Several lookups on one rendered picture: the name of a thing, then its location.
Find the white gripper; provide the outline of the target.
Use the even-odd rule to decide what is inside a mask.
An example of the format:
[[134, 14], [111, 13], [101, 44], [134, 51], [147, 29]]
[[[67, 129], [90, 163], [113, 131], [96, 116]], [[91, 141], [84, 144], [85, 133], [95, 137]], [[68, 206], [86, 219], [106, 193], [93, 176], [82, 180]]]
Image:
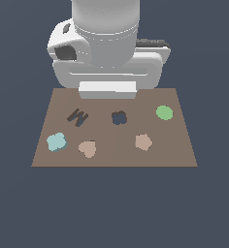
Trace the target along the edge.
[[157, 86], [163, 68], [156, 52], [135, 52], [121, 67], [97, 68], [73, 61], [54, 61], [54, 72], [66, 88], [79, 88], [82, 99], [134, 99], [139, 89]]

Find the brown slotted board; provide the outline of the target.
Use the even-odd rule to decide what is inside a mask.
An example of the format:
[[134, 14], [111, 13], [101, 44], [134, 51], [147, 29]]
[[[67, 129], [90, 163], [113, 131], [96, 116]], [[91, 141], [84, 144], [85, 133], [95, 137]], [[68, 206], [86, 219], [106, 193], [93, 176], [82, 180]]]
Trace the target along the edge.
[[[156, 115], [168, 106], [173, 118]], [[80, 127], [68, 116], [79, 109], [88, 114]], [[48, 136], [63, 133], [68, 146], [58, 152], [48, 148]], [[152, 146], [135, 146], [137, 135], [147, 134]], [[96, 153], [86, 158], [79, 152], [83, 141], [95, 141]], [[174, 88], [140, 90], [132, 100], [82, 99], [78, 90], [55, 88], [35, 151], [34, 168], [68, 167], [191, 167], [197, 166], [177, 91]]]

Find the dark brown zigzag block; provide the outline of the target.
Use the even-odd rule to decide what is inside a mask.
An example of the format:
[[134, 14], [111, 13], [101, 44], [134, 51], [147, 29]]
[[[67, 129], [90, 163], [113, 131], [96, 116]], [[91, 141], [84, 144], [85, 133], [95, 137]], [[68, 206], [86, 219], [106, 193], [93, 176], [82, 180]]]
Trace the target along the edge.
[[68, 122], [71, 122], [73, 120], [76, 121], [75, 126], [80, 127], [81, 124], [84, 122], [84, 120], [88, 117], [88, 114], [84, 111], [80, 111], [78, 108], [76, 108], [67, 118]]

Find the green round block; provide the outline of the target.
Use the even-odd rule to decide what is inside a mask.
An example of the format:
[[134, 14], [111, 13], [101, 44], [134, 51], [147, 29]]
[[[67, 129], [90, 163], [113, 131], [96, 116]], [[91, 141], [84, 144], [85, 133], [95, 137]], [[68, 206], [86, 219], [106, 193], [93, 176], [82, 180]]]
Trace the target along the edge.
[[173, 118], [173, 111], [168, 106], [159, 106], [156, 109], [156, 115], [162, 120], [170, 120]]

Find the beige heart block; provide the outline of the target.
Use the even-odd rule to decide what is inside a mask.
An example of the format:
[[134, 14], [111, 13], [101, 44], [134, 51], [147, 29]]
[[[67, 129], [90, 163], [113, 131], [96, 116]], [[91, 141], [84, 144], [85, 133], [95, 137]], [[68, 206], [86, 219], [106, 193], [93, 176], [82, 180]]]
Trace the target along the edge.
[[81, 152], [86, 158], [92, 158], [96, 153], [95, 141], [83, 141], [79, 145], [79, 152]]

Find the beige pentagon block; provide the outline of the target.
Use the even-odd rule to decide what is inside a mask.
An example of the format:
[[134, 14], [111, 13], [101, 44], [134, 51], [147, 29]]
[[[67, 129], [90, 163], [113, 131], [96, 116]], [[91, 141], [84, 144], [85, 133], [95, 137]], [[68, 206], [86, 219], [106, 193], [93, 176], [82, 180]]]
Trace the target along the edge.
[[135, 146], [144, 151], [148, 151], [148, 149], [152, 146], [152, 140], [147, 134], [137, 135], [135, 137]]

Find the teal clover block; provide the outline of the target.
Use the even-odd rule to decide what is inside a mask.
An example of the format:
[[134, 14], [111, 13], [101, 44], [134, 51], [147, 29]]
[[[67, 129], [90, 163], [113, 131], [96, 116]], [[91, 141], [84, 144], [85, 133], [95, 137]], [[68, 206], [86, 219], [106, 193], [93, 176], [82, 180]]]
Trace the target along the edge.
[[63, 133], [56, 133], [48, 136], [47, 138], [48, 148], [51, 152], [58, 152], [68, 146], [68, 142]]

